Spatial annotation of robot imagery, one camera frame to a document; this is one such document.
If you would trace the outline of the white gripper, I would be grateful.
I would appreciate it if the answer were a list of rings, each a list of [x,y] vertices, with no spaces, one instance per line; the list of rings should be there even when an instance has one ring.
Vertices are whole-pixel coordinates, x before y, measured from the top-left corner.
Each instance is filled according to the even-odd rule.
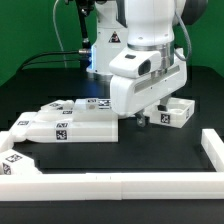
[[[177,57],[167,69],[159,68],[136,79],[113,74],[110,82],[112,110],[123,117],[135,114],[137,125],[145,127],[146,119],[141,110],[180,89],[186,80],[186,63]],[[167,112],[167,102],[160,103],[157,109]]]

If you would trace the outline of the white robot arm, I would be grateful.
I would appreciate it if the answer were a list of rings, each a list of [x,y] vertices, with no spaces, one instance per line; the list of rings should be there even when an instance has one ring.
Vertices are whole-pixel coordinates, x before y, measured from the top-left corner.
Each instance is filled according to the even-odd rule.
[[[87,72],[110,82],[112,110],[146,124],[144,111],[187,80],[191,57],[174,44],[173,27],[186,28],[205,12],[208,0],[97,0],[97,40]]]

